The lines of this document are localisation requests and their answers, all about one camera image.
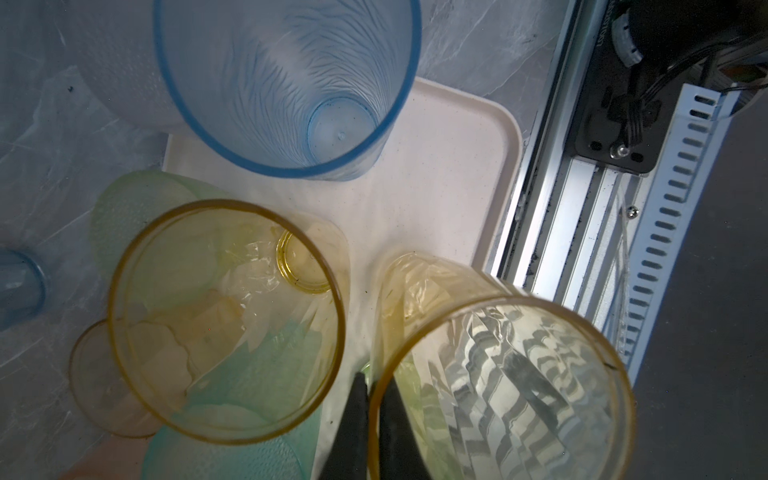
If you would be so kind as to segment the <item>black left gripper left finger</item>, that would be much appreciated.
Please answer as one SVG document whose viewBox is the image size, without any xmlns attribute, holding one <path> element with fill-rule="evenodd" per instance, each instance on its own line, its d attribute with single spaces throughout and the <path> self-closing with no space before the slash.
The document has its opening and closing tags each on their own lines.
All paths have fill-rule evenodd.
<svg viewBox="0 0 768 480">
<path fill-rule="evenodd" d="M 355 374 L 345 409 L 330 453 L 320 472 L 320 480 L 365 480 L 369 397 L 363 372 Z"/>
</svg>

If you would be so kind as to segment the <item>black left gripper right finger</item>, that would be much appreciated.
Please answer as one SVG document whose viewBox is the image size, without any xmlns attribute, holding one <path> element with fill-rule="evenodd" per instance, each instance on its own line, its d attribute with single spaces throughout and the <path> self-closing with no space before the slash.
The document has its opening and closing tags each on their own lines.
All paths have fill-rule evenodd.
<svg viewBox="0 0 768 480">
<path fill-rule="evenodd" d="M 383 480 L 431 480 L 397 383 L 391 380 L 379 410 L 379 475 Z"/>
</svg>

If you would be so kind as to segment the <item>amber tall glass back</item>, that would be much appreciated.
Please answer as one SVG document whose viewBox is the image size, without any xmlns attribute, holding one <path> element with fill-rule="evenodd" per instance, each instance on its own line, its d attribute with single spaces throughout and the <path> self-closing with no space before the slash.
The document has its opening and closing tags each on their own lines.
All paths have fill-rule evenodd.
<svg viewBox="0 0 768 480">
<path fill-rule="evenodd" d="M 491 275 L 419 252 L 384 271 L 368 469 L 391 380 L 432 479 L 621 479 L 635 400 L 589 321 Z"/>
</svg>

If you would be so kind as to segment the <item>teal tall glass back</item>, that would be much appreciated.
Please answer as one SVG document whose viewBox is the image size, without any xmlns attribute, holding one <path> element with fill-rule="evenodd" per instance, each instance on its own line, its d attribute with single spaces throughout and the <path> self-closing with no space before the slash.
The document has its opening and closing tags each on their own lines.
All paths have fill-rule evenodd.
<svg viewBox="0 0 768 480">
<path fill-rule="evenodd" d="M 226 446 L 182 435 L 168 427 L 151 439 L 143 479 L 308 479 L 320 430 L 321 411 L 288 433 L 249 445 Z"/>
</svg>

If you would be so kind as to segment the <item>yellow tall glass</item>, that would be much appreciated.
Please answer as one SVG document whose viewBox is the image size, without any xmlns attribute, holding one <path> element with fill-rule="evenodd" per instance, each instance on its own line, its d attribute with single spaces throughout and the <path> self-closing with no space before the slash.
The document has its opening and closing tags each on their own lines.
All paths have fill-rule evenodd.
<svg viewBox="0 0 768 480">
<path fill-rule="evenodd" d="M 110 286 L 117 366 L 164 425 L 221 445 L 280 436 L 322 405 L 344 355 L 350 255 L 319 217 L 230 199 L 147 224 Z"/>
</svg>

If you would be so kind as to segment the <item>yellow short glass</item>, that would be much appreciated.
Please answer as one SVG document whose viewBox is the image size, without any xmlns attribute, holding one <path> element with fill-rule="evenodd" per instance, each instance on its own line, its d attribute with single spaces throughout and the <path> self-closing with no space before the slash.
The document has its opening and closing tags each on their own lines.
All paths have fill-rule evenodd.
<svg viewBox="0 0 768 480">
<path fill-rule="evenodd" d="M 136 398 L 114 359 L 107 322 L 88 327 L 69 358 L 69 386 L 82 413 L 119 437 L 149 438 L 162 426 Z"/>
</svg>

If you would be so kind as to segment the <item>green short glass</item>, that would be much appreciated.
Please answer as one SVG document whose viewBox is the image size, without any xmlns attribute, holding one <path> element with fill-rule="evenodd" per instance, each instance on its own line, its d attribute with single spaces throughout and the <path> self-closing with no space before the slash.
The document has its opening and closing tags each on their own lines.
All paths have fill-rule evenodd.
<svg viewBox="0 0 768 480">
<path fill-rule="evenodd" d="M 110 278 L 131 241 L 156 218 L 187 203 L 233 197 L 209 183 L 159 170 L 125 174 L 104 190 L 91 212 L 96 265 Z"/>
</svg>

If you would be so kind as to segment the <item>blue tall glass back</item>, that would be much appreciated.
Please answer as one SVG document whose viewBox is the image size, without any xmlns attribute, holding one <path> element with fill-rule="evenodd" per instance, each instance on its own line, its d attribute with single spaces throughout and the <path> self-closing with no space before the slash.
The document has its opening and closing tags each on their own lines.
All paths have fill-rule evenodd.
<svg viewBox="0 0 768 480">
<path fill-rule="evenodd" d="M 286 179 L 367 173 L 421 53 L 417 1 L 156 1 L 152 24 L 190 130 L 234 165 Z"/>
</svg>

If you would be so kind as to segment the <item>clear short glass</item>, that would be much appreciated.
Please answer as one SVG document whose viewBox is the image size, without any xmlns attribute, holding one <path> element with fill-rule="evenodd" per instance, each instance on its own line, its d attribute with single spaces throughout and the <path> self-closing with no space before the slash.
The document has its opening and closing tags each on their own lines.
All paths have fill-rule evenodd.
<svg viewBox="0 0 768 480">
<path fill-rule="evenodd" d="M 151 1 L 81 0 L 67 4 L 66 45 L 93 94 L 139 127 L 187 130 L 160 73 Z"/>
</svg>

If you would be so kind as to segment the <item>pink short glass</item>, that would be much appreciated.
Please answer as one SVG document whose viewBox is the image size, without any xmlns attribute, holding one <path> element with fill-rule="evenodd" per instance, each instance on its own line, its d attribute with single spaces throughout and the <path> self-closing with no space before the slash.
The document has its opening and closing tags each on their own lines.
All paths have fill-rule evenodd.
<svg viewBox="0 0 768 480">
<path fill-rule="evenodd" d="M 110 436 L 60 479 L 139 479 L 149 443 L 149 438 Z"/>
</svg>

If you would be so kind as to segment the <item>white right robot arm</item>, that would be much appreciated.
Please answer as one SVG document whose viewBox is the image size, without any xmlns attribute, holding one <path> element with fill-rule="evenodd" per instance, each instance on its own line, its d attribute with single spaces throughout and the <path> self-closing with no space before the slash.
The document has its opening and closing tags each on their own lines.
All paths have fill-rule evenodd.
<svg viewBox="0 0 768 480">
<path fill-rule="evenodd" d="M 762 0 L 621 1 L 609 26 L 609 45 L 626 68 L 669 68 L 695 53 L 735 47 L 766 32 Z"/>
</svg>

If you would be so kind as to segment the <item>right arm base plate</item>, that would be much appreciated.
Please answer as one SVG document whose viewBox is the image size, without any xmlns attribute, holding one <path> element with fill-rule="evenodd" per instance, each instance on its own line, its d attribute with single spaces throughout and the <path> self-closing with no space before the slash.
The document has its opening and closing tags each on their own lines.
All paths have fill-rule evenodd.
<svg viewBox="0 0 768 480">
<path fill-rule="evenodd" d="M 671 67 L 626 68 L 609 45 L 604 19 L 579 94 L 567 138 L 576 157 L 635 174 L 652 171 L 675 105 L 690 69 L 683 60 Z"/>
</svg>

